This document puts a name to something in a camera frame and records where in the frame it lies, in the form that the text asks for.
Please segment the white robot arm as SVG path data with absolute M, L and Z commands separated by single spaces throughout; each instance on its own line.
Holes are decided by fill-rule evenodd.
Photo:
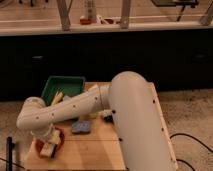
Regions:
M 45 141 L 51 137 L 55 123 L 103 110 L 112 112 L 128 171 L 177 170 L 165 120 L 149 83 L 136 72 L 121 72 L 110 83 L 53 106 L 47 106 L 39 97 L 29 97 L 16 125 Z

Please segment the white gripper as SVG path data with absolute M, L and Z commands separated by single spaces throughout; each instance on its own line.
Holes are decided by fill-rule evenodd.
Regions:
M 56 129 L 54 126 L 51 126 L 46 133 L 39 136 L 39 139 L 42 142 L 59 145 L 61 143 L 60 133 L 60 130 Z

